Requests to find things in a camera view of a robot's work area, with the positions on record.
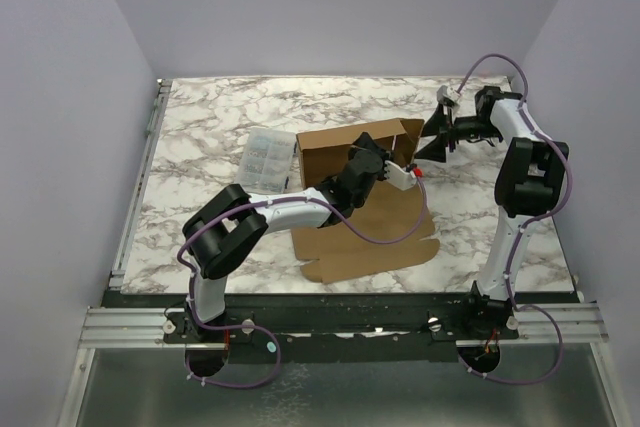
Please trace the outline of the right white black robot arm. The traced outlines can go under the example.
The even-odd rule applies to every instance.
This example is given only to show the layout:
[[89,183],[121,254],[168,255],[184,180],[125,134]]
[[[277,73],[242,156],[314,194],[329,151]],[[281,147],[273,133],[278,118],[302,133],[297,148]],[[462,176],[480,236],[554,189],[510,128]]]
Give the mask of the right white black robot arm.
[[461,330],[481,338],[513,315],[515,281],[534,229],[563,205],[569,148],[542,132],[521,94],[485,86],[475,94],[475,113],[463,117],[454,115],[459,92],[442,86],[436,97],[437,108],[421,133],[431,141],[416,152],[417,159],[443,163],[463,141],[507,144],[494,188],[494,242],[459,314]]

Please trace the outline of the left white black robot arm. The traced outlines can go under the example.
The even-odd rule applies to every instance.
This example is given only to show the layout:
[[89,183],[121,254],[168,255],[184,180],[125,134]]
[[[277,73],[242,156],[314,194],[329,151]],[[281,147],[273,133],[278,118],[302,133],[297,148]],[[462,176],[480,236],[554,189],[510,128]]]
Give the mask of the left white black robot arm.
[[393,153],[366,132],[348,151],[342,171],[298,193],[250,194],[239,184],[220,191],[182,227],[178,253],[195,261],[186,300],[186,329],[206,342],[220,332],[228,276],[271,233],[301,227],[324,228],[347,222],[363,207],[374,184],[387,179]]

